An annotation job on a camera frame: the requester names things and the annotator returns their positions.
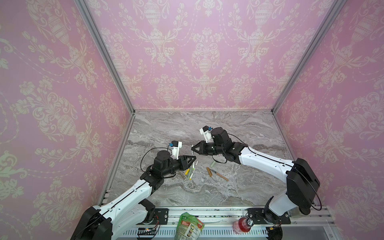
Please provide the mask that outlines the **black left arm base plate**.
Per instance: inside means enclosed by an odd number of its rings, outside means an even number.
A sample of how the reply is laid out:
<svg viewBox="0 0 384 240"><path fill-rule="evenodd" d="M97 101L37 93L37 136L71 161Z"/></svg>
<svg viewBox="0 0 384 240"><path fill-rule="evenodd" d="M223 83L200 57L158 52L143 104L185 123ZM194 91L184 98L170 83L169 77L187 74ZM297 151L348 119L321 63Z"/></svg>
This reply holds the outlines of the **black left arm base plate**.
<svg viewBox="0 0 384 240"><path fill-rule="evenodd" d="M144 225L167 225L168 224L169 209L168 208L156 208L150 210L147 213L145 220L143 221Z"/></svg>

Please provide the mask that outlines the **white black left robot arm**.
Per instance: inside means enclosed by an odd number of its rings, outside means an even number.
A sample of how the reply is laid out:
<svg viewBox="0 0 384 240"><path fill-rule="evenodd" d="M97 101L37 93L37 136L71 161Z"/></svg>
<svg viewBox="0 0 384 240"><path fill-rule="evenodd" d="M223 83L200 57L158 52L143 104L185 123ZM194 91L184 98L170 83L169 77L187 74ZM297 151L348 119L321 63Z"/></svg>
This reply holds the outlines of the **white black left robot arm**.
<svg viewBox="0 0 384 240"><path fill-rule="evenodd" d="M154 163L127 191L103 206L92 206L83 215L71 237L72 240L116 240L140 223L158 222L155 205L148 197L158 190L166 177L189 169L196 156L173 158L169 151L159 151Z"/></svg>

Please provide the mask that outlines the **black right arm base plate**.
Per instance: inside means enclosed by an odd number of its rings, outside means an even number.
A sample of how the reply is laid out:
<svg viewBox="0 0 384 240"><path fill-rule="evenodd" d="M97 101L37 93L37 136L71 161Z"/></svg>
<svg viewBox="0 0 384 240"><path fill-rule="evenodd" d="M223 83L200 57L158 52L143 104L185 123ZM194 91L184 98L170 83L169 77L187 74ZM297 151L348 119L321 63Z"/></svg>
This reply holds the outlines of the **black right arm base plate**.
<svg viewBox="0 0 384 240"><path fill-rule="evenodd" d="M291 220L288 213L277 216L264 208L248 208L246 217L252 219L255 225L289 225Z"/></svg>

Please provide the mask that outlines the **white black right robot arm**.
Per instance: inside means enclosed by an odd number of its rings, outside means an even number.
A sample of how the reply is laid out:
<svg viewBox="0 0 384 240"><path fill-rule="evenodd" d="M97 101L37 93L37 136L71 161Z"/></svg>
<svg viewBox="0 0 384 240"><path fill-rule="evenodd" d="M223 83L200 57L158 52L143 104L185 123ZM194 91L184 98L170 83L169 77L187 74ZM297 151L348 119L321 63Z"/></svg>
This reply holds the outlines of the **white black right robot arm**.
<svg viewBox="0 0 384 240"><path fill-rule="evenodd" d="M262 210L266 222L276 224L285 213L295 208L303 215L311 213L320 182L307 161L282 160L239 142L219 145L201 141L192 146L191 150L204 156L222 155L229 162L258 169L285 183L286 189L271 197Z"/></svg>

